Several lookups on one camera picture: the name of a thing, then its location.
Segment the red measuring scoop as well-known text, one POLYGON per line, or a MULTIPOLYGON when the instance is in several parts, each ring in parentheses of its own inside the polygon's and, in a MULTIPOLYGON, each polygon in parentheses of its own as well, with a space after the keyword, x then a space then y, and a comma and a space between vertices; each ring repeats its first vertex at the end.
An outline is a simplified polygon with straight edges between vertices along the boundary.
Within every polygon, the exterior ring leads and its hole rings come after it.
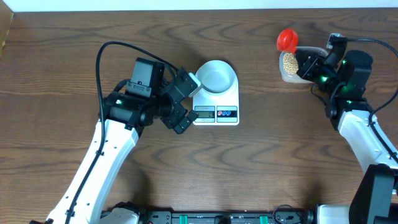
POLYGON ((299 37, 293 29, 284 29, 277 38, 277 50, 295 54, 299 37))

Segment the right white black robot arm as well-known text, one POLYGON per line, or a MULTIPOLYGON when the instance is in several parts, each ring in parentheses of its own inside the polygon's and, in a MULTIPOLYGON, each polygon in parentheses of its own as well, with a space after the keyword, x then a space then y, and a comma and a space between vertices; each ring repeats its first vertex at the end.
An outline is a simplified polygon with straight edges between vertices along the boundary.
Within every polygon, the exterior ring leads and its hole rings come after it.
POLYGON ((350 205, 320 205, 317 223, 397 223, 397 149, 382 131, 363 94, 373 58, 360 50, 327 53, 298 47, 297 75, 327 94, 325 113, 346 139, 363 172, 350 205))

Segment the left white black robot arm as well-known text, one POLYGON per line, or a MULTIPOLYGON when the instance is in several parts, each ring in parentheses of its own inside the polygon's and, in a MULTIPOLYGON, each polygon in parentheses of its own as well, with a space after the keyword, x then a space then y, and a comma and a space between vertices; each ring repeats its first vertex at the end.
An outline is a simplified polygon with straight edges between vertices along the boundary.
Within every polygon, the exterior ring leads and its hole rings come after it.
POLYGON ((164 78, 170 65, 138 58, 132 77, 120 81, 101 100, 99 120, 88 151, 70 186, 46 223, 139 223, 140 213, 128 203, 103 211, 118 172, 136 146, 144 128, 159 118, 168 129, 182 134, 198 115, 181 102, 201 83, 183 68, 164 78))

